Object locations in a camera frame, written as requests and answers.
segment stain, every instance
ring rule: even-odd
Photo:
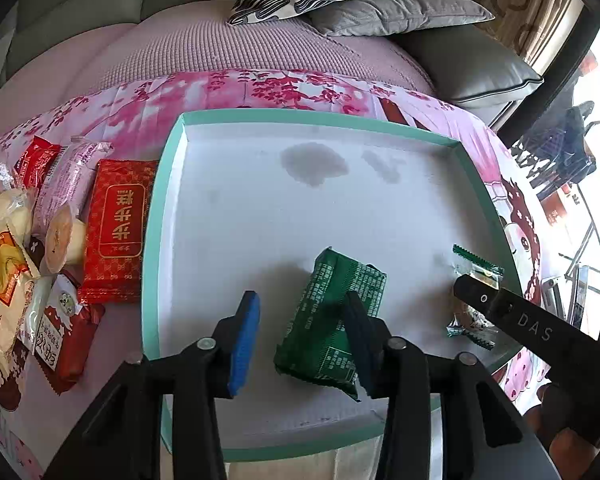
[[[398,184],[398,182],[400,182],[398,165],[404,164],[403,160],[392,158],[391,161],[387,163],[382,160],[377,153],[370,152],[369,150],[366,150],[362,154],[362,159],[388,184]]]
[[[280,161],[292,179],[310,187],[321,186],[327,178],[349,173],[347,161],[329,146],[318,142],[291,146],[280,153]]]

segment yellow snack package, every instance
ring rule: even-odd
[[[10,232],[0,233],[0,369],[10,372],[11,352],[40,273]]]

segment gray pillow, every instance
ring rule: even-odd
[[[416,30],[391,40],[422,65],[440,98],[461,108],[524,99],[543,82],[515,52],[473,25]]]
[[[493,15],[473,0],[344,0],[312,10],[309,18],[327,36],[388,36],[486,22]]]

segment red wrapper with gold text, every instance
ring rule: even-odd
[[[93,186],[84,255],[84,303],[140,301],[144,230],[156,160],[102,160]]]
[[[79,303],[72,280],[58,274],[40,319],[35,344],[36,359],[56,394],[78,382],[104,313],[103,305]]]

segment plastic food wrapper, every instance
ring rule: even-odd
[[[26,247],[27,253],[29,254],[29,258],[34,263],[34,265],[41,269],[42,261],[45,257],[45,245],[40,241],[39,238],[32,236],[29,239],[29,245]]]
[[[80,264],[84,257],[87,226],[77,218],[73,204],[65,202],[52,218],[45,239],[45,261],[50,272]]]
[[[33,211],[33,234],[43,240],[51,219],[65,202],[80,212],[93,184],[98,163],[109,154],[109,142],[72,137],[49,168]]]
[[[36,359],[56,394],[78,382],[104,313],[101,304],[80,303],[75,282],[58,274],[40,319],[35,345]]]
[[[22,323],[16,334],[21,343],[29,351],[33,350],[33,345],[36,342],[40,314],[46,306],[46,300],[49,297],[53,281],[53,276],[40,276],[34,280],[31,301],[24,312]]]
[[[468,274],[493,288],[500,288],[504,275],[501,267],[483,260],[458,245],[454,245],[453,253],[457,276]],[[487,350],[493,349],[495,335],[498,333],[497,327],[472,306],[458,300],[453,292],[451,295],[454,303],[454,320],[446,327],[447,335],[465,335],[478,346]]]
[[[40,274],[22,246],[0,233],[0,369],[10,373],[11,351]]]
[[[321,386],[333,386],[358,400],[356,368],[340,311],[348,290],[355,290],[370,316],[376,316],[386,274],[325,249],[315,260],[294,318],[274,364],[279,373]]]
[[[33,141],[14,166],[26,187],[40,189],[61,149],[60,144],[52,144],[42,137],[33,137]]]
[[[36,189],[27,189],[20,176],[0,161],[0,233],[9,231],[24,246],[29,243],[36,193]]]
[[[100,163],[87,224],[81,302],[140,301],[144,231],[157,166],[156,160]]]
[[[14,412],[20,405],[26,389],[28,357],[29,350],[16,339],[11,351],[10,372],[5,375],[0,368],[0,406],[3,413]],[[0,417],[0,421],[4,423],[4,418]]]

